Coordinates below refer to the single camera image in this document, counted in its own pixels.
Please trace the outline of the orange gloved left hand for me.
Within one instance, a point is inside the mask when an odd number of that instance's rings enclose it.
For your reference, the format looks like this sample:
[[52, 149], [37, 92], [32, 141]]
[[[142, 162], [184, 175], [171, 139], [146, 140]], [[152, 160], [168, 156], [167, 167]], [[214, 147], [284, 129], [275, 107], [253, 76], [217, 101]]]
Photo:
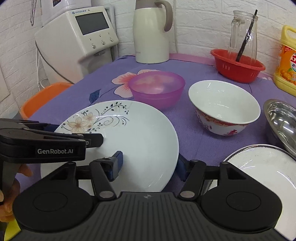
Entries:
[[[18, 173], [23, 174], [24, 176], [30, 177], [33, 175], [31, 169], [26, 165], [22, 164], [18, 170]], [[15, 198], [19, 195], [20, 193], [20, 183], [19, 181], [15, 178], [8, 195], [4, 195], [3, 192], [1, 191], [1, 202], [4, 202], [3, 205], [1, 205], [1, 222], [10, 222], [15, 219], [14, 214], [13, 214], [13, 202]]]

